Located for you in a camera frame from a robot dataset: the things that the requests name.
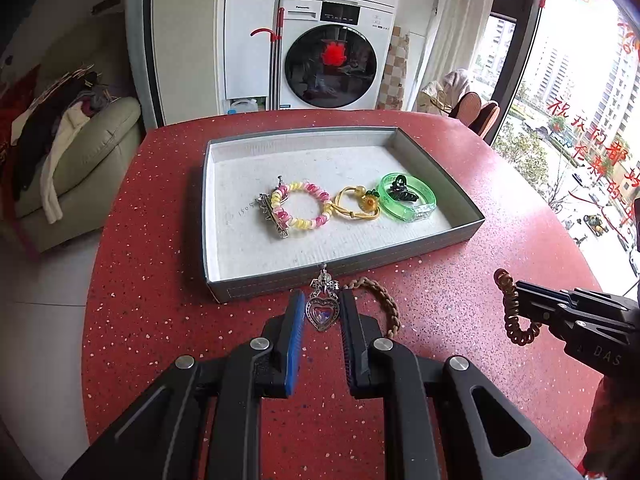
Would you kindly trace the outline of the white front-load washing machine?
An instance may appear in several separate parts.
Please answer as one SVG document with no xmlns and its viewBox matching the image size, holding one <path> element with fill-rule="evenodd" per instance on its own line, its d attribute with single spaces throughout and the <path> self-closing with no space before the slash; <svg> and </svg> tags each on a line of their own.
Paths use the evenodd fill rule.
<svg viewBox="0 0 640 480">
<path fill-rule="evenodd" d="M 280 0 L 282 110 L 373 110 L 399 0 Z"/>
</svg>

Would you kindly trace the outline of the red handled mop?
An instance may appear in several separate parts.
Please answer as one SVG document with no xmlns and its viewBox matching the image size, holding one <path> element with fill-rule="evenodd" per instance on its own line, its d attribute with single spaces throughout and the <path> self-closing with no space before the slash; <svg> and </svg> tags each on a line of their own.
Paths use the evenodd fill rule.
<svg viewBox="0 0 640 480">
<path fill-rule="evenodd" d="M 284 9 L 278 7 L 276 22 L 273 28 L 259 27 L 250 32 L 254 37 L 258 34 L 268 34 L 270 41 L 270 61 L 269 61 L 269 94 L 267 96 L 268 110 L 278 110 L 280 108 L 280 68 L 282 54 L 282 32 L 284 22 Z"/>
</svg>

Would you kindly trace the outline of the white detergent bottle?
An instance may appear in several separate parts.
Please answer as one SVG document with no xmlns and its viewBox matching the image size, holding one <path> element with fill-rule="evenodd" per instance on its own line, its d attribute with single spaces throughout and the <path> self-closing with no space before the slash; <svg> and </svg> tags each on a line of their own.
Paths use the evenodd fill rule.
<svg viewBox="0 0 640 480">
<path fill-rule="evenodd" d="M 228 115 L 245 114 L 259 112 L 259 105 L 256 99 L 243 98 L 230 100 L 227 110 Z"/>
</svg>

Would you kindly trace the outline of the brown chair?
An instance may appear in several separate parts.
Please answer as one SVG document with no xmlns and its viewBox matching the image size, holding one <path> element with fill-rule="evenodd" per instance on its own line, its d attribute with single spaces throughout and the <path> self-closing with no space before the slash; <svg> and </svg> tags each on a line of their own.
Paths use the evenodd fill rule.
<svg viewBox="0 0 640 480">
<path fill-rule="evenodd" d="M 449 117 L 457 119 L 465 125 L 465 127 L 469 127 L 477 118 L 478 114 L 480 114 L 482 105 L 482 99 L 476 92 L 466 92 L 452 110 L 450 110 Z"/>
<path fill-rule="evenodd" d="M 481 139 L 484 139 L 488 131 L 491 129 L 500 114 L 500 106 L 495 101 L 487 102 L 469 125 L 469 128 L 475 132 Z"/>
</svg>

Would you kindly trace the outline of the checkered hanging towel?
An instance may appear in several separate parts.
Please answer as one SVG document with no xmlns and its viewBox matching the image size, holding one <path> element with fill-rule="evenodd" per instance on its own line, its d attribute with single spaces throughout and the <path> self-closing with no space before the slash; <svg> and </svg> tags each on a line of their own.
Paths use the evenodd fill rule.
<svg viewBox="0 0 640 480">
<path fill-rule="evenodd" d="M 405 95 L 409 41 L 409 35 L 401 27 L 395 26 L 378 92 L 378 110 L 401 110 Z"/>
</svg>

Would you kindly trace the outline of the cream leather sofa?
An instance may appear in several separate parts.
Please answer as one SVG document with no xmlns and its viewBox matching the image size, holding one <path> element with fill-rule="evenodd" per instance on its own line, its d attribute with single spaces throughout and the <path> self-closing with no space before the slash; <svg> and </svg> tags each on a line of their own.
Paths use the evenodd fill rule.
<svg viewBox="0 0 640 480">
<path fill-rule="evenodd" d="M 114 101 L 80 130 L 54 174 L 63 218 L 47 222 L 39 182 L 14 202 L 6 185 L 14 119 L 68 72 L 91 65 Z M 29 255 L 41 254 L 72 238 L 97 230 L 112 209 L 144 130 L 129 63 L 124 14 L 110 13 L 82 23 L 55 41 L 43 59 L 14 84 L 1 104 L 1 235 Z"/>
</svg>

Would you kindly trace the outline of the white bag on chair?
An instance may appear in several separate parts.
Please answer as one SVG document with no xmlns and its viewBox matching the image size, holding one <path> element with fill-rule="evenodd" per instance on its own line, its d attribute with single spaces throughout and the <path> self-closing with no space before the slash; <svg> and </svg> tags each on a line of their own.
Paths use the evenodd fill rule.
<svg viewBox="0 0 640 480">
<path fill-rule="evenodd" d="M 416 98 L 416 111 L 448 116 L 462 96 L 471 91 L 472 78 L 467 70 L 458 68 L 432 80 L 420 89 Z"/>
</svg>

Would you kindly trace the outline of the green translucent bangle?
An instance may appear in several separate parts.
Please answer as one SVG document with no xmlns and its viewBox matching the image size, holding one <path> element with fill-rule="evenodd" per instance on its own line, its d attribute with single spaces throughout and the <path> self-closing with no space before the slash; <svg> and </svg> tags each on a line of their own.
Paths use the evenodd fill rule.
<svg viewBox="0 0 640 480">
<path fill-rule="evenodd" d="M 382 211 L 402 222 L 413 222 L 428 218 L 435 211 L 437 200 L 435 193 L 422 180 L 413 177 L 411 174 L 404 174 L 407 177 L 410 190 L 419 195 L 417 202 L 396 202 L 396 200 L 388 196 L 387 189 L 398 174 L 404 173 L 394 172 L 393 174 L 386 174 L 376 186 L 378 204 Z"/>
</svg>

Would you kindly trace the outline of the silver heart pendant charm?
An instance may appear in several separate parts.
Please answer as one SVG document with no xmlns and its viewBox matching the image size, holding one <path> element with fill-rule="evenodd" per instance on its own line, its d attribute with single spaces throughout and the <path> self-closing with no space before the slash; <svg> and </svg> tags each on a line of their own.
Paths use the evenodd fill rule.
<svg viewBox="0 0 640 480">
<path fill-rule="evenodd" d="M 307 321 L 314 329 L 326 332 L 340 317 L 340 284 L 329 274 L 326 264 L 323 263 L 319 274 L 309 284 L 310 295 L 305 306 Z"/>
</svg>

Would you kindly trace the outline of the black hair claw clip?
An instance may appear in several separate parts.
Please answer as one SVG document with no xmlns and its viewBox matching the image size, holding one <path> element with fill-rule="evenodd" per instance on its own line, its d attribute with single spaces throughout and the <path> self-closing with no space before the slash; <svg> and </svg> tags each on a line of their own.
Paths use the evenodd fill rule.
<svg viewBox="0 0 640 480">
<path fill-rule="evenodd" d="M 404 174 L 398 174 L 387 189 L 387 194 L 396 202 L 414 203 L 419 200 L 419 195 L 413 193 L 408 187 L 407 177 Z"/>
</svg>

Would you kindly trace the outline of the white tall cabinet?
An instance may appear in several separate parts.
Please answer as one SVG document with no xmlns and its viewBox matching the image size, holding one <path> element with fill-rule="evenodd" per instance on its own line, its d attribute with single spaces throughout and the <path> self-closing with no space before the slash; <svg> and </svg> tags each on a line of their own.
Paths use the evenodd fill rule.
<svg viewBox="0 0 640 480">
<path fill-rule="evenodd" d="M 268 110 L 270 41 L 279 0 L 125 0 L 129 61 L 145 128 Z"/>
</svg>

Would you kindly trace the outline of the pile of clothes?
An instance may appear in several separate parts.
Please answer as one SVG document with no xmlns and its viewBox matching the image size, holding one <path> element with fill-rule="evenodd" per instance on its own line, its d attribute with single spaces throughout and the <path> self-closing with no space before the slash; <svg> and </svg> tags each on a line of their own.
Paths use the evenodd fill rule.
<svg viewBox="0 0 640 480">
<path fill-rule="evenodd" d="M 114 101 L 91 65 L 64 74 L 44 90 L 12 124 L 12 150 L 6 162 L 6 190 L 16 202 L 32 182 L 47 222 L 63 218 L 54 174 L 65 152 L 93 116 Z"/>
</svg>

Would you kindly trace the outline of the grey jewelry tray box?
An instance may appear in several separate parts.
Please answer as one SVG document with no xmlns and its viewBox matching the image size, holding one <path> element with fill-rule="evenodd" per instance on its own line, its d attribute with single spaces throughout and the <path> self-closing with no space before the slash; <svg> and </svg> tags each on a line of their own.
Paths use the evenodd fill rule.
<svg viewBox="0 0 640 480">
<path fill-rule="evenodd" d="M 428 218 L 382 211 L 376 186 L 394 172 L 435 193 Z M 405 128 L 293 129 L 206 145 L 203 266 L 221 304 L 303 285 L 323 263 L 333 275 L 355 274 L 466 242 L 484 221 Z"/>
</svg>

